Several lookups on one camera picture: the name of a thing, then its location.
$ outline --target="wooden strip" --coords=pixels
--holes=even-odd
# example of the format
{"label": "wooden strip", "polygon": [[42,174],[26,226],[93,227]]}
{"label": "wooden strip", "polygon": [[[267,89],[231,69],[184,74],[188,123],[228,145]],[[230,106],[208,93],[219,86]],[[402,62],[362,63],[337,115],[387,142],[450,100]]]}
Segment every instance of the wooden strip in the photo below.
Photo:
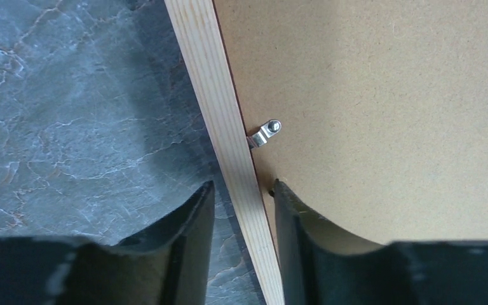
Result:
{"label": "wooden strip", "polygon": [[267,304],[284,304],[278,261],[212,0],[165,1]]}

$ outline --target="screw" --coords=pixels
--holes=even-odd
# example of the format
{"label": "screw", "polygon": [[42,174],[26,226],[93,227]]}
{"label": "screw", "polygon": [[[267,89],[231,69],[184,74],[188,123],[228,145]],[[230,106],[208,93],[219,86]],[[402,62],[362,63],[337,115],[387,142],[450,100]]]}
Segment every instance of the screw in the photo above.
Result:
{"label": "screw", "polygon": [[268,123],[268,130],[270,132],[279,132],[281,129],[281,123],[280,121],[277,120],[272,120],[270,123]]}

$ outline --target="bolt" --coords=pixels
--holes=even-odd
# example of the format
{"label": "bolt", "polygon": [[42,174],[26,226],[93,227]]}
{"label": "bolt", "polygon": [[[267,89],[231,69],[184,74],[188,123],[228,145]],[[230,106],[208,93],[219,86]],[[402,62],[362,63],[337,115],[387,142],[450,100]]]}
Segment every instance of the bolt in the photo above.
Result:
{"label": "bolt", "polygon": [[279,132],[281,129],[281,123],[280,121],[277,120],[272,120],[270,123],[268,123],[268,130],[270,132]]}

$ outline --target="mdf board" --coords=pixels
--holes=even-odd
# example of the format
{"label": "mdf board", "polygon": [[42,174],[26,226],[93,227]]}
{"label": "mdf board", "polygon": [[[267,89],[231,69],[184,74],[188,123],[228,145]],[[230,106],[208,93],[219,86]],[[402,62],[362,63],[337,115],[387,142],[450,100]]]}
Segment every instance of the mdf board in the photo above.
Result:
{"label": "mdf board", "polygon": [[376,243],[488,239],[488,1],[215,0],[275,178]]}

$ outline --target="black object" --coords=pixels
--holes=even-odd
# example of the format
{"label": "black object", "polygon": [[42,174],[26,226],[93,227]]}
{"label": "black object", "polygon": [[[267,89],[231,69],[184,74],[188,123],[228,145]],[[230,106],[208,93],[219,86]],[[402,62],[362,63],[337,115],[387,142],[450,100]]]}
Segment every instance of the black object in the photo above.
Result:
{"label": "black object", "polygon": [[337,255],[311,239],[298,213],[304,203],[283,182],[274,201],[286,305],[488,305],[488,241],[400,242]]}
{"label": "black object", "polygon": [[204,305],[214,184],[104,246],[80,236],[0,238],[0,304]]}

